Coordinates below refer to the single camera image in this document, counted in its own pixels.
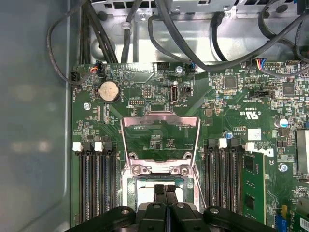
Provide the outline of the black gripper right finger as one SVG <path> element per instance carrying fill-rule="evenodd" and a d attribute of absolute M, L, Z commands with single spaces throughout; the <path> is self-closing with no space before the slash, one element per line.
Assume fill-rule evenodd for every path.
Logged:
<path fill-rule="evenodd" d="M 275 232 L 276 229 L 219 206 L 202 213 L 188 203 L 180 202 L 176 186 L 167 185 L 167 203 L 177 232 Z"/>

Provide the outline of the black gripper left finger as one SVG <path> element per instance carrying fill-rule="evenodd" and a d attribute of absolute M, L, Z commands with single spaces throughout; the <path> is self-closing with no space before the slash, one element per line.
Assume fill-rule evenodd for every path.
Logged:
<path fill-rule="evenodd" d="M 119 206 L 70 228 L 71 232 L 163 232 L 166 228 L 167 203 L 164 185 L 155 185 L 154 201 L 138 211 Z"/>

